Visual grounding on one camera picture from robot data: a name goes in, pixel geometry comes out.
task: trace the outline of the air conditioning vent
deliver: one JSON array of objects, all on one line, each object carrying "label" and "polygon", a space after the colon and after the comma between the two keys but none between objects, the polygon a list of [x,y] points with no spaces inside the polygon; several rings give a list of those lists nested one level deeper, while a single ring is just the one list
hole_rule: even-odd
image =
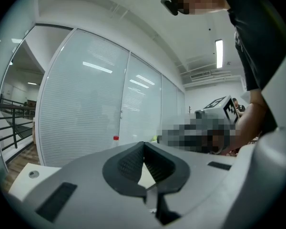
[{"label": "air conditioning vent", "polygon": [[211,71],[205,71],[205,72],[201,72],[201,73],[197,73],[197,74],[192,74],[191,79],[195,80],[197,78],[206,77],[206,76],[210,76],[210,75],[211,75]]}]

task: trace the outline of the sleeve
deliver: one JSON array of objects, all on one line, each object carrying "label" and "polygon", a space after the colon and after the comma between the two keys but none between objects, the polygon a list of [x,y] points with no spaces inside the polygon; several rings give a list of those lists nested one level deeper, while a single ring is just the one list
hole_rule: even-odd
[{"label": "sleeve", "polygon": [[250,91],[253,89],[258,89],[259,87],[257,86],[255,77],[253,75],[249,59],[247,58],[247,56],[243,52],[241,46],[237,42],[235,43],[235,47],[237,49],[239,58],[242,62],[243,68],[244,68],[245,79],[246,79],[246,84],[247,84],[247,91]]}]

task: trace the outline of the black slot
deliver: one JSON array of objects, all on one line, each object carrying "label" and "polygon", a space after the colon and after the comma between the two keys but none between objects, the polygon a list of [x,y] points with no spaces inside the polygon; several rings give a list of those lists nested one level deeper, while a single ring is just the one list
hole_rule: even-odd
[{"label": "black slot", "polygon": [[222,163],[218,163],[218,162],[214,162],[214,161],[210,162],[208,164],[208,166],[212,166],[212,167],[222,169],[222,170],[230,170],[230,168],[231,168],[231,165],[222,164]]},{"label": "black slot", "polygon": [[36,213],[50,222],[54,222],[59,212],[67,203],[77,185],[64,182],[62,183],[41,205]]}]

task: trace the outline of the man's arm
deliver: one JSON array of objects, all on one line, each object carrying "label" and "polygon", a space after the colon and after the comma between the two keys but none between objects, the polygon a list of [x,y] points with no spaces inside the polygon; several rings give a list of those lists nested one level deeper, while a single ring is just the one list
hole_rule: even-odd
[{"label": "man's arm", "polygon": [[268,106],[262,97],[261,90],[251,90],[250,105],[236,123],[236,136],[232,138],[231,145],[223,150],[221,154],[225,155],[234,149],[240,148],[258,136],[267,109]]}]

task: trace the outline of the glass wall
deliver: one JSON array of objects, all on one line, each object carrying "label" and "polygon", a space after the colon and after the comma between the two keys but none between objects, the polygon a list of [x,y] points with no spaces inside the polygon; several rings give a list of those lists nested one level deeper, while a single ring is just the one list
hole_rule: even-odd
[{"label": "glass wall", "polygon": [[119,144],[151,141],[185,113],[184,94],[134,54],[76,30],[44,84],[37,143],[46,166],[61,167]]},{"label": "glass wall", "polygon": [[151,141],[161,126],[161,74],[131,55],[124,86],[120,144]]}]

